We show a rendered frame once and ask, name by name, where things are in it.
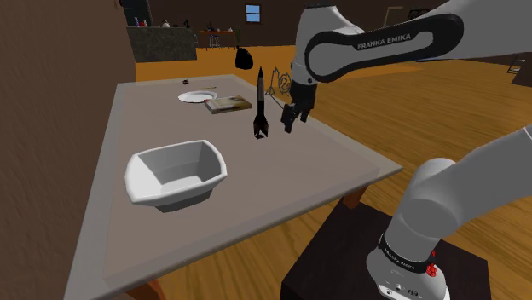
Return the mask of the black rocket figure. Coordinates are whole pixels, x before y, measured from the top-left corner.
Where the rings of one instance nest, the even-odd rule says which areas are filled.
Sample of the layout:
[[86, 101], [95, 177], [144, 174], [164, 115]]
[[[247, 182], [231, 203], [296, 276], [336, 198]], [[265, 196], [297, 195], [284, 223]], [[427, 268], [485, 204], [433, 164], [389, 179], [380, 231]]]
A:
[[269, 123], [264, 115], [264, 83], [263, 83], [263, 69], [259, 68], [257, 75], [257, 114], [253, 120], [253, 131], [256, 138], [262, 136], [267, 137], [269, 131]]

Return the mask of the wooden side table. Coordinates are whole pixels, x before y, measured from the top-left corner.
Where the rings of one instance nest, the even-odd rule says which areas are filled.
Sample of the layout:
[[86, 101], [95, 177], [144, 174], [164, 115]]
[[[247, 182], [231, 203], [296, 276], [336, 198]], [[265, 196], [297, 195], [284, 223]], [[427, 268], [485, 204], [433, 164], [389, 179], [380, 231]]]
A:
[[237, 48], [236, 32], [234, 31], [198, 31], [198, 47], [210, 48]]

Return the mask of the dark robot stand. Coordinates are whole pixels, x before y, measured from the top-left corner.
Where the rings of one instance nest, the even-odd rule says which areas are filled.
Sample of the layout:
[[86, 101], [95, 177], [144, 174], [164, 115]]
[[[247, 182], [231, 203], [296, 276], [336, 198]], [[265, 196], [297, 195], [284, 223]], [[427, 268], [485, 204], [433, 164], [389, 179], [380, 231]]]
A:
[[[367, 271], [367, 254], [391, 216], [338, 203], [281, 283], [280, 300], [387, 300]], [[442, 240], [437, 266], [451, 300], [492, 300], [488, 262]]]

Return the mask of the dark kitchen counter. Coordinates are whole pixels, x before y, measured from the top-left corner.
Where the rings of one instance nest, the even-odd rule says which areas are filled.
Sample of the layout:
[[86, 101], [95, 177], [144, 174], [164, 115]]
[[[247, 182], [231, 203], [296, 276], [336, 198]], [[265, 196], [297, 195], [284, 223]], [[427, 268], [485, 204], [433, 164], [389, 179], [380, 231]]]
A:
[[137, 63], [197, 59], [195, 37], [189, 28], [127, 26], [126, 31]]

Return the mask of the tan book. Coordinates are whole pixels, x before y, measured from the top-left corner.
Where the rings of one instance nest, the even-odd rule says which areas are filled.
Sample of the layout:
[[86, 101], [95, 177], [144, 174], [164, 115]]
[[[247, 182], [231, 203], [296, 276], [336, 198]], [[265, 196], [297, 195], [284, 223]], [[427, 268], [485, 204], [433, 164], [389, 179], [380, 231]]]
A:
[[227, 113], [252, 108], [252, 104], [240, 95], [209, 99], [205, 100], [204, 104], [212, 114]]

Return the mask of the grey table with wooden legs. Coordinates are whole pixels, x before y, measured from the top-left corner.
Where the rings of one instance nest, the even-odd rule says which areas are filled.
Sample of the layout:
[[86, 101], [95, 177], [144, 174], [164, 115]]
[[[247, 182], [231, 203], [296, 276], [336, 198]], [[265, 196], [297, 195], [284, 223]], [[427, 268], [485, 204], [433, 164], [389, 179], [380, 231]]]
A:
[[[216, 86], [255, 101], [253, 84], [232, 74], [183, 80], [117, 86], [64, 300], [110, 299], [401, 170], [315, 118], [286, 133], [274, 101], [265, 104], [269, 134], [257, 139], [254, 109], [212, 114], [178, 100]], [[170, 212], [133, 205], [130, 157], [195, 140], [212, 143], [227, 166], [210, 198]]]

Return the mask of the white angular bowl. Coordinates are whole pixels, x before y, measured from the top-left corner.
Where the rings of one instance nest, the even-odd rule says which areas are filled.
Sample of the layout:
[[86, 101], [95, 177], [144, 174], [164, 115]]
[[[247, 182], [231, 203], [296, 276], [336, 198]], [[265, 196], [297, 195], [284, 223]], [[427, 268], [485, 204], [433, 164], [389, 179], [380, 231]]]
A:
[[168, 212], [210, 198], [227, 175], [227, 166], [216, 147], [207, 140], [197, 140], [132, 155], [124, 183], [133, 205]]

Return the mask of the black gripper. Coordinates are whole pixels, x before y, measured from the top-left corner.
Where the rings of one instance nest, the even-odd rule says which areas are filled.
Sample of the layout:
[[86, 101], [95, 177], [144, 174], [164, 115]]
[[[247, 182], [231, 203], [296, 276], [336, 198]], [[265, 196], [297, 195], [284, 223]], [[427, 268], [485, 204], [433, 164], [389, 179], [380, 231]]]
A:
[[292, 132], [293, 123], [298, 118], [300, 111], [300, 120], [304, 123], [307, 122], [309, 111], [315, 105], [317, 87], [317, 84], [300, 84], [294, 80], [291, 81], [290, 96], [292, 104], [284, 105], [280, 119], [284, 124], [286, 133]]

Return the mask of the white plate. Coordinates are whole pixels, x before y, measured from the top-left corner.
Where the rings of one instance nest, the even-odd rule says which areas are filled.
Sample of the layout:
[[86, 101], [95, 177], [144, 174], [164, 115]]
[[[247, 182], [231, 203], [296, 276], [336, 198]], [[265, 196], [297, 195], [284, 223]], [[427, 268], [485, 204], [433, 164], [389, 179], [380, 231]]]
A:
[[195, 90], [182, 93], [178, 96], [179, 101], [187, 103], [202, 103], [205, 100], [216, 99], [217, 93], [209, 90]]

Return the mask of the black vase with plant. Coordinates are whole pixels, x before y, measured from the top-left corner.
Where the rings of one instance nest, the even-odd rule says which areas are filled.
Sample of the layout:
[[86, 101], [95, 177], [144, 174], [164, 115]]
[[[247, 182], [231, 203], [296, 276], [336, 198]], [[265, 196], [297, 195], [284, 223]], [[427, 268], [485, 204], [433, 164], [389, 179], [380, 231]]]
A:
[[253, 59], [249, 51], [241, 47], [241, 28], [237, 26], [234, 31], [237, 49], [234, 61], [235, 67], [242, 70], [250, 70], [253, 68]]

